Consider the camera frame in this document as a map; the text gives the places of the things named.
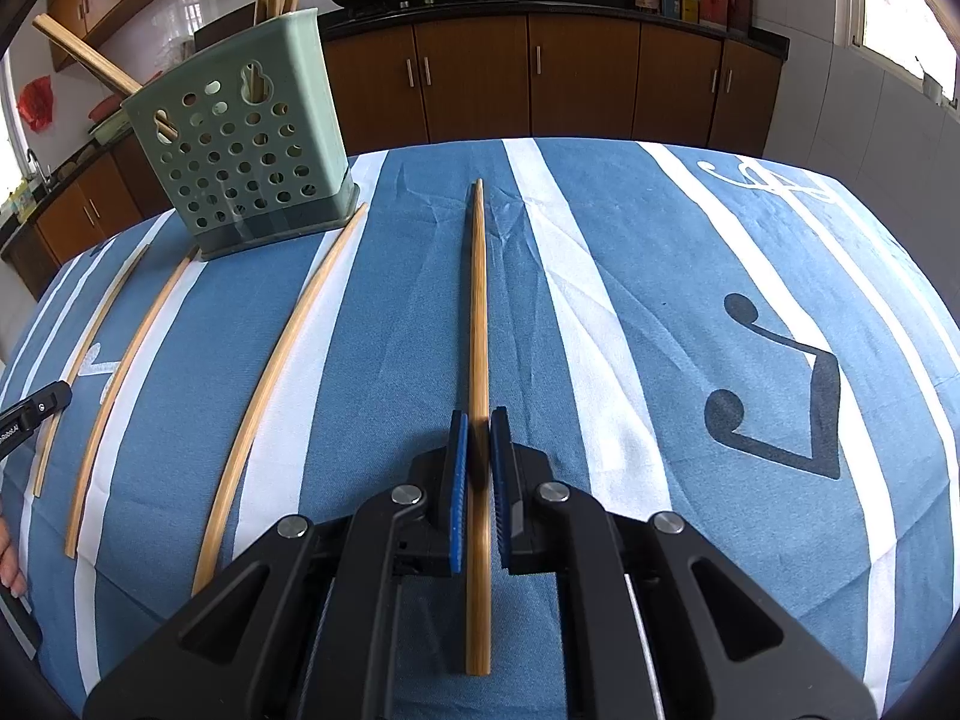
person's hand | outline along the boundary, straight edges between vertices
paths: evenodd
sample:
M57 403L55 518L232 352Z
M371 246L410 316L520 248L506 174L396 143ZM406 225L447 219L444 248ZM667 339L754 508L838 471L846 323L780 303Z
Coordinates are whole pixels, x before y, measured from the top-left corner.
M27 591L27 578L20 570L16 544L10 538L10 529L3 517L0 517L0 581L3 586L10 588L14 598L19 598Z

window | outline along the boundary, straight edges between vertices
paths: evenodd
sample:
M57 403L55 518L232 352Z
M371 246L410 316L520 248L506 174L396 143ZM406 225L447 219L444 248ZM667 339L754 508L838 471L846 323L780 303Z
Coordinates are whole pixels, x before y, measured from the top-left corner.
M853 42L887 57L918 79L926 71L943 86L944 98L953 100L957 53L926 0L852 1ZM859 41L857 34L862 35Z

music note print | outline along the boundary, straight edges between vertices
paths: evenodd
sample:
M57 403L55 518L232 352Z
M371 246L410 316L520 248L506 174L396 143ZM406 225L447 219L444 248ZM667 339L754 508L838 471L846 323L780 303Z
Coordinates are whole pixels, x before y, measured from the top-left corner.
M754 457L808 471L829 479L840 478L839 427L840 365L832 352L794 341L756 324L757 306L745 295L733 293L724 298L724 308L738 324L752 333L791 349L813 355L810 375L810 456L798 455L771 443L737 433L743 422L743 401L728 389L716 389L704 406L707 432L722 445Z

red decoration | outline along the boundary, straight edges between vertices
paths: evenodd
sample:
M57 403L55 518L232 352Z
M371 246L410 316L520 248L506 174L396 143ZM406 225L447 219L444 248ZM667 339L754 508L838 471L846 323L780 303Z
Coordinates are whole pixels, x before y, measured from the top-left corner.
M20 117L33 132L42 132L54 121L54 92L50 76L34 79L23 87L16 100Z

blue striped tablecloth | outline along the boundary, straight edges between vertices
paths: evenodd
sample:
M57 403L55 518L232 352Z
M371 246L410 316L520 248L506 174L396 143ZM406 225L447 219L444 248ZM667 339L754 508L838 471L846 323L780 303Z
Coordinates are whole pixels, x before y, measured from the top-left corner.
M728 154L587 140L405 148L359 157L353 175L370 214L282 372L221 565L282 514L349 514L443 443L467 403L469 187L482 177L491 405L509 408L515 440L613 512L683 514L879 706L899 696L960 594L960 334L843 186ZM189 235L176 215L146 221L68 263L40 301L3 406L66 374L110 284L150 245L83 361L42 497L29 493L35 442L2 477L40 665L74 709L189 597L244 410L337 234L186 269L107 423L75 562L64 529L83 447ZM838 452L811 441L809 348L839 361ZM712 435L717 389L743 403L738 434L767 448ZM408 586L397 720L565 716L551 578L494 572L485 680L456 674L459 591Z

